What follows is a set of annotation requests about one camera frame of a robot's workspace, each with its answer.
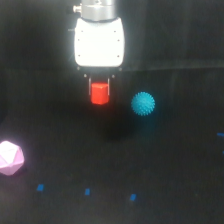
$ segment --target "pink polyhedron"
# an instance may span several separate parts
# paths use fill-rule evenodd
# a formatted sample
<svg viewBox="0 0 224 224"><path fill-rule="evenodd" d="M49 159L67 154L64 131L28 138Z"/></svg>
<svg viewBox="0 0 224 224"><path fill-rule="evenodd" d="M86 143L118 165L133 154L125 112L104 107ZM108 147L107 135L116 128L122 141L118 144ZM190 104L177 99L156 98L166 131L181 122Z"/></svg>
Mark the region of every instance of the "pink polyhedron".
<svg viewBox="0 0 224 224"><path fill-rule="evenodd" d="M18 145L8 141L0 144L0 173L13 175L23 164L23 152Z"/></svg>

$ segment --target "spiky ball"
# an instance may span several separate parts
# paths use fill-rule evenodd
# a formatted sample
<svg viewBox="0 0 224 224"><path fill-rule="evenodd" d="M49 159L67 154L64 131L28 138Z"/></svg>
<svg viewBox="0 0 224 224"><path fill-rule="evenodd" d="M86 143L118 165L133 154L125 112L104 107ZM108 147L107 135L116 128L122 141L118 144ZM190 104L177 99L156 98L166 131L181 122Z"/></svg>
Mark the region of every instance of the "spiky ball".
<svg viewBox="0 0 224 224"><path fill-rule="evenodd" d="M149 93L141 92L134 96L131 107L137 115L146 116L154 110L155 100Z"/></svg>

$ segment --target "red cube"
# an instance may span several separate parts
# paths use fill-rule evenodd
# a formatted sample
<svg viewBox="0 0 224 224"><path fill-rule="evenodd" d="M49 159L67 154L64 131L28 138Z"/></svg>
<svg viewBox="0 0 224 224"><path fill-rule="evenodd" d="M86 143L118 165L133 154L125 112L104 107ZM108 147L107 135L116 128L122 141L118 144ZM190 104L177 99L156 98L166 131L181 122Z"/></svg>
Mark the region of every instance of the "red cube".
<svg viewBox="0 0 224 224"><path fill-rule="evenodd" d="M91 101L93 104L103 105L109 102L107 83L92 83L91 87Z"/></svg>

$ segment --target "blue light spot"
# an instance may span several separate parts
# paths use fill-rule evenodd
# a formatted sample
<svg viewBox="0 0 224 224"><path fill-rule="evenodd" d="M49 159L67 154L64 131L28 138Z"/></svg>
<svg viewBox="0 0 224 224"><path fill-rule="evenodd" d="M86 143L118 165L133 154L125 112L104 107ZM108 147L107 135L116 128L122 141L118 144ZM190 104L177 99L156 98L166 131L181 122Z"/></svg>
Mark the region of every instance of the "blue light spot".
<svg viewBox="0 0 224 224"><path fill-rule="evenodd" d="M86 196L89 196L89 195L90 195L90 189L86 189L86 190L85 190L85 195L86 195Z"/></svg>
<svg viewBox="0 0 224 224"><path fill-rule="evenodd" d="M130 200L135 201L135 199L136 199L136 194L132 194L131 197L130 197Z"/></svg>
<svg viewBox="0 0 224 224"><path fill-rule="evenodd" d="M224 137L224 133L217 133L219 137Z"/></svg>
<svg viewBox="0 0 224 224"><path fill-rule="evenodd" d="M39 184L37 186L37 191L43 191L44 190L44 185L43 184Z"/></svg>

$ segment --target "black surface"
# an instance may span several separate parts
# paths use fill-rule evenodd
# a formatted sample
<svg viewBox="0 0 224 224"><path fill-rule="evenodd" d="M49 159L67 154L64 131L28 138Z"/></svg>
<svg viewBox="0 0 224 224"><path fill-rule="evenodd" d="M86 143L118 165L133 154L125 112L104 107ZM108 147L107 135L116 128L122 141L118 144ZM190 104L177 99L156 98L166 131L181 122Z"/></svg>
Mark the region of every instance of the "black surface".
<svg viewBox="0 0 224 224"><path fill-rule="evenodd" d="M104 107L73 61L78 3L0 2L0 140L26 158L0 176L0 223L223 224L223 2L119 1L126 55Z"/></svg>
<svg viewBox="0 0 224 224"><path fill-rule="evenodd" d="M0 176L0 221L221 224L223 126L223 110L205 107L143 119L122 106L18 102L0 139L19 144L26 164Z"/></svg>

